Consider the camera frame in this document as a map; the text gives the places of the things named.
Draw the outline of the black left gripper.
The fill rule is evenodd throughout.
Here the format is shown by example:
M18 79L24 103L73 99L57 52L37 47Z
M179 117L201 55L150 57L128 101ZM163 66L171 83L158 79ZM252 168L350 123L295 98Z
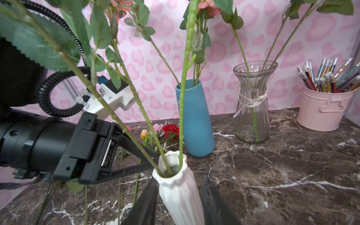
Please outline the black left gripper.
M118 146L136 156L141 162L135 166L113 170L112 164ZM140 146L152 162L157 164L158 156L144 145ZM153 168L141 148L123 134L117 123L99 120L97 115L85 112L53 175L59 181L99 184Z

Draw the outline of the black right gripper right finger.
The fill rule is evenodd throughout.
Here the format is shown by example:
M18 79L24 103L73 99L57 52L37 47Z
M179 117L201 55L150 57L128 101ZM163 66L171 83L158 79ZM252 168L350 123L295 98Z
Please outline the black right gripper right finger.
M201 184L201 201L206 225L241 225L211 180Z

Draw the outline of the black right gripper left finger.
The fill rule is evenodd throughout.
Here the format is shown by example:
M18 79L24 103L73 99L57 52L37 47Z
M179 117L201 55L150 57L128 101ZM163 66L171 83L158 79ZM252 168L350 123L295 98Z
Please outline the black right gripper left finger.
M158 185L150 180L144 191L130 210L122 225L154 225L158 198Z

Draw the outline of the white ribbed ceramic vase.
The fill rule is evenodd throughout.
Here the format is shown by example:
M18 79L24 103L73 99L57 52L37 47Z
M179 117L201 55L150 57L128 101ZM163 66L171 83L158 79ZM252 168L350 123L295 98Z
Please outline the white ribbed ceramic vase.
M187 165L187 156L183 155L182 168L179 168L179 151L168 151L165 157L173 176L167 174L163 159L158 168L164 173L161 177L156 170L152 176L159 184L159 195L177 225L204 225L203 206L193 172Z

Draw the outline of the light pink carnation flower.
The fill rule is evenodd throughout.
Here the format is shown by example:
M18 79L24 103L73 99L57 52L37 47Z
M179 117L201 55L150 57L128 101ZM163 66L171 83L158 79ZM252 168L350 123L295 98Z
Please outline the light pink carnation flower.
M161 133L162 132L162 129L163 129L163 124L154 124L153 125L153 129L156 133Z

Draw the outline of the teal cylindrical vase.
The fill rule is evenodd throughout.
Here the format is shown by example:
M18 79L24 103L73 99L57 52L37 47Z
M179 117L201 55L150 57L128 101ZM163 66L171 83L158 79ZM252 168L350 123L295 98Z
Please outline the teal cylindrical vase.
M215 138L202 82L185 85L183 148L194 157L205 157L215 149Z

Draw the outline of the clear ribbed glass vase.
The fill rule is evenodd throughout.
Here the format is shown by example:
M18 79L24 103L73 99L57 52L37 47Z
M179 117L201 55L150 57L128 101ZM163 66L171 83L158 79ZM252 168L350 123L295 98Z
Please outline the clear ribbed glass vase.
M250 61L233 68L240 81L234 133L245 143L263 143L270 136L267 82L277 67L275 61Z

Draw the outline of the large pink peony branch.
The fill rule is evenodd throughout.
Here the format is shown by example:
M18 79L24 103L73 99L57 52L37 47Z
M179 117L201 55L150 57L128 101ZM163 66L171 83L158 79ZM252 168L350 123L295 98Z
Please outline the large pink peony branch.
M20 38L19 34L12 35L11 29L1 30L1 36L7 41L15 45L26 57L35 61L43 67L55 70L71 70L86 85L87 89L94 95L104 109L109 112L110 116L122 128L123 134L126 134L144 153L149 162L159 175L163 173L158 168L158 163L154 164L149 155L144 152L140 143L135 136L126 128L125 124L120 120L116 113L111 109L107 102L101 97L92 82L84 75L79 67L75 64L80 54L75 48L70 46L72 38L68 35L61 34L56 36L56 32L61 32L61 27L56 25L53 31L52 26L48 25L47 19L39 19L28 11L28 9L20 1L5 1L1 4L1 17L9 20L16 28L21 28L22 33L34 36L36 45L33 49L28 50L30 44L28 41L17 43L16 38Z

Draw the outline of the pale pink rose stem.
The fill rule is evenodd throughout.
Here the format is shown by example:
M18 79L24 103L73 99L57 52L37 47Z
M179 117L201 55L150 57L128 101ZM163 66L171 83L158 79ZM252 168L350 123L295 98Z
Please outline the pale pink rose stem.
M180 100L179 103L179 169L182 169L183 166L183 145L184 145L184 103L185 103L185 88L186 88L186 80L187 80L187 72L192 66L195 61L196 56L194 56L190 60L190 52L192 47L192 40L194 35L194 27L197 20L197 13L198 13L198 5L200 1L189 1L189 11L188 11L188 18L186 24L186 31L187 31L187 39L185 45L185 54L184 54L184 63L183 63L183 70L182 70L182 77L181 77L181 85L180 85Z

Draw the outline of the pink rose with long stem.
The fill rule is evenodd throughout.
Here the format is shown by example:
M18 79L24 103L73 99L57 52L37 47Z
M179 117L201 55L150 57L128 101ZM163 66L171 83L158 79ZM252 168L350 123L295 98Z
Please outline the pink rose with long stem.
M286 21L290 18L291 20L292 19L298 19L299 18L299 14L298 14L298 11L300 9L302 5L302 1L290 1L290 3L285 7L284 11L283 11L283 14L282 14L282 20L281 20L281 26L275 36L275 39L271 45L271 48L267 54L267 57L266 57L266 60L265 60L265 63L263 64L263 67L262 67L262 70L265 70L265 67L266 67L266 64L267 64L267 61L269 60L271 54L272 54L272 51L276 45L276 42L285 26L285 23Z

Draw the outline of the light pink rose with stem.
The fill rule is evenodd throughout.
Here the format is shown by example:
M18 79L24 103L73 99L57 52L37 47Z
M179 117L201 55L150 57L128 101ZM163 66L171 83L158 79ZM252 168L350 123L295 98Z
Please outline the light pink rose with stem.
M302 1L298 19L288 19L269 60L281 69L309 58L343 54L359 29L359 1Z

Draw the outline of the coral peony flower branch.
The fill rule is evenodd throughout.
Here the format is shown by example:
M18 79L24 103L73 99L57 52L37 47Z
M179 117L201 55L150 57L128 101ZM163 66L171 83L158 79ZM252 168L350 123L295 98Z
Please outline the coral peony flower branch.
M208 20L213 19L220 13L221 9L214 1L199 1L191 48L191 54L196 55L193 64L193 87L197 86L200 82L200 75L207 63L206 49L210 48L212 45L209 35Z

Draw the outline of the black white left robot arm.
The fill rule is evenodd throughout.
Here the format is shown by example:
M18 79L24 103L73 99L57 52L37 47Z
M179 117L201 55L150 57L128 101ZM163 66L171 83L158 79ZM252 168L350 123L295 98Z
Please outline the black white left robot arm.
M18 179L51 173L83 185L149 169L158 156L139 143L96 90L97 69L138 100L114 69L122 9L110 1L49 1L73 27L32 1L1 1L1 165Z

